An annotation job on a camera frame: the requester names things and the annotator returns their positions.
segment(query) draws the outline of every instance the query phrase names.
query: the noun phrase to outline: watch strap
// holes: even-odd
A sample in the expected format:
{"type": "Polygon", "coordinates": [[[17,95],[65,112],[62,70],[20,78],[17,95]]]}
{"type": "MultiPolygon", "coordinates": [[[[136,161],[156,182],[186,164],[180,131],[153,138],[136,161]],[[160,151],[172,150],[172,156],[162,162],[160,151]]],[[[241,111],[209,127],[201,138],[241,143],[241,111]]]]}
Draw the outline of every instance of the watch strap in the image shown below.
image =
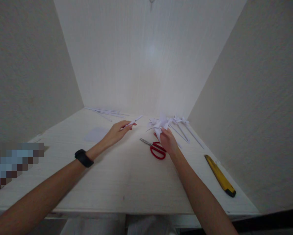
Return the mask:
{"type": "Polygon", "coordinates": [[[75,152],[75,158],[78,159],[81,162],[81,164],[87,168],[93,165],[93,161],[90,158],[88,158],[83,149],[80,149],[77,152],[75,152]]]}

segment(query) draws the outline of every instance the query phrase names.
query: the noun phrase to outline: person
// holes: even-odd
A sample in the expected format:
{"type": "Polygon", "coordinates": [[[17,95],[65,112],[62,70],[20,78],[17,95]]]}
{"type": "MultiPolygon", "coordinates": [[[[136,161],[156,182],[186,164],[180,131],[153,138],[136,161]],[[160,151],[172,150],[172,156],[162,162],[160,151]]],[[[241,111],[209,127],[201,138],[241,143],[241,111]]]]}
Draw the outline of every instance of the person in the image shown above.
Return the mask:
{"type": "MultiPolygon", "coordinates": [[[[115,123],[106,136],[85,155],[95,160],[132,129],[130,121],[115,123]]],[[[238,234],[228,216],[197,174],[193,171],[172,132],[162,128],[161,145],[170,155],[192,209],[206,234],[238,234]]],[[[74,186],[86,167],[75,159],[35,187],[0,216],[0,234],[27,234],[55,208],[74,186]]]]}

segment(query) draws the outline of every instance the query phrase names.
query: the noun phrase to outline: scissors blade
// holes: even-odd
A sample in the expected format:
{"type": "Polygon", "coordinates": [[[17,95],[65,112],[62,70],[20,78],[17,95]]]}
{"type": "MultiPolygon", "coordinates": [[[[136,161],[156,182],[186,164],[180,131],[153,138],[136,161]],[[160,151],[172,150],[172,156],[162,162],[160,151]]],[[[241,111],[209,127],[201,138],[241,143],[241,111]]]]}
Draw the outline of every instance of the scissors blade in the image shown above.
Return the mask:
{"type": "Polygon", "coordinates": [[[153,145],[153,144],[151,144],[150,142],[147,142],[145,139],[140,138],[140,140],[141,140],[142,142],[146,143],[146,144],[149,145],[149,146],[153,145]]]}

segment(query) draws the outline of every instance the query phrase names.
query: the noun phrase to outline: right hand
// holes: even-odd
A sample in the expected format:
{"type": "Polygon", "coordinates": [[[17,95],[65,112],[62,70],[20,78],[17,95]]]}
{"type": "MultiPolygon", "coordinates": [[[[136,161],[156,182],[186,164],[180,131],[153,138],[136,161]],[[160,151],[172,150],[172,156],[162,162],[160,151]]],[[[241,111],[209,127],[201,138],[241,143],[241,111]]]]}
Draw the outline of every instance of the right hand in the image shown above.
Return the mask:
{"type": "Polygon", "coordinates": [[[179,148],[172,131],[169,128],[167,130],[162,128],[161,130],[161,145],[169,155],[176,154],[179,148]]]}

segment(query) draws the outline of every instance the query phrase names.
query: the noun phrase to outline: white paper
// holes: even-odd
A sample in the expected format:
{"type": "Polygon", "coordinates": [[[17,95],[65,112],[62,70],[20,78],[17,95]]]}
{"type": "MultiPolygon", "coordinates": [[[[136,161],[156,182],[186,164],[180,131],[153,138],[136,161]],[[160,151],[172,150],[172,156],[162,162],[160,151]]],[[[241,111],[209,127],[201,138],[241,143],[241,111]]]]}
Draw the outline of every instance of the white paper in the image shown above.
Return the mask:
{"type": "Polygon", "coordinates": [[[104,127],[95,127],[84,137],[84,141],[98,143],[108,133],[109,129],[104,127]]]}

